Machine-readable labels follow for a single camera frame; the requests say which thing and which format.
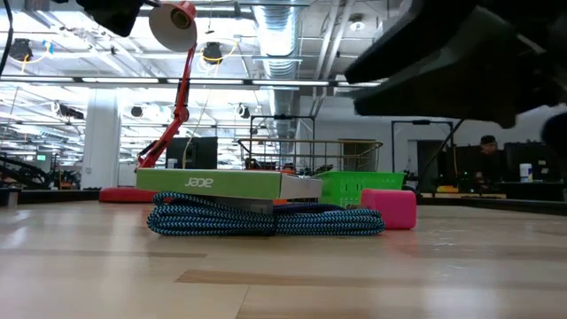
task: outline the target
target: lamp arm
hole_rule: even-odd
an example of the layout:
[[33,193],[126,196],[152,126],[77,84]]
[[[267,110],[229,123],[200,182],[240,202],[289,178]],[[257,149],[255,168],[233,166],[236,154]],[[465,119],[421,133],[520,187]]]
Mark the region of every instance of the lamp arm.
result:
[[183,70],[183,77],[177,86],[177,98],[175,100],[175,110],[174,110],[174,120],[166,128],[166,131],[159,138],[157,142],[152,142],[153,146],[146,152],[140,152],[138,154],[138,167],[148,168],[154,167],[156,162],[161,156],[161,153],[167,148],[167,146],[174,139],[179,128],[189,119],[189,109],[187,108],[187,101],[189,99],[189,81],[191,75],[191,63],[193,62],[193,57],[195,56],[195,49],[197,44],[189,50],[187,53],[187,60],[185,61],[185,68]]

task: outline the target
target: lamp shade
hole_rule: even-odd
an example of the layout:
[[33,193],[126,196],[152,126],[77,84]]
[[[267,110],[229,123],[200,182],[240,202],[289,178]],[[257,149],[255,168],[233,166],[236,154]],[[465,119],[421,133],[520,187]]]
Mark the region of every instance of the lamp shade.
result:
[[195,5],[190,1],[162,3],[150,12],[151,32],[171,51],[188,51],[197,43],[195,13]]

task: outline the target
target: wooden floor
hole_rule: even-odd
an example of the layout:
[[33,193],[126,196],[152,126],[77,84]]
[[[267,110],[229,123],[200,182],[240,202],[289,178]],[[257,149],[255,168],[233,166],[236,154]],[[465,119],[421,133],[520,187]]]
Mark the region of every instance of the wooden floor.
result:
[[151,206],[0,211],[0,317],[567,318],[567,218],[422,206],[379,237],[161,237]]

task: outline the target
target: person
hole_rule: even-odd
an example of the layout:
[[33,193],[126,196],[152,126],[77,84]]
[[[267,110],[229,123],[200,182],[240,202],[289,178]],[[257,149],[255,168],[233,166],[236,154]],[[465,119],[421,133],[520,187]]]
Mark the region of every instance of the person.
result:
[[494,183],[500,182],[503,177],[496,138],[489,135],[482,136],[480,152],[480,171],[477,172],[477,179],[483,189],[488,189]]

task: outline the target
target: metal wire basket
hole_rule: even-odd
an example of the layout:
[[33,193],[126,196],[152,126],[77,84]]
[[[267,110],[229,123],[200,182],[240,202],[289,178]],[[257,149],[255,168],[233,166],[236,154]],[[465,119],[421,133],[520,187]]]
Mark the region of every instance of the metal wire basket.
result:
[[317,175],[330,170],[376,172],[381,142],[241,138],[243,169]]

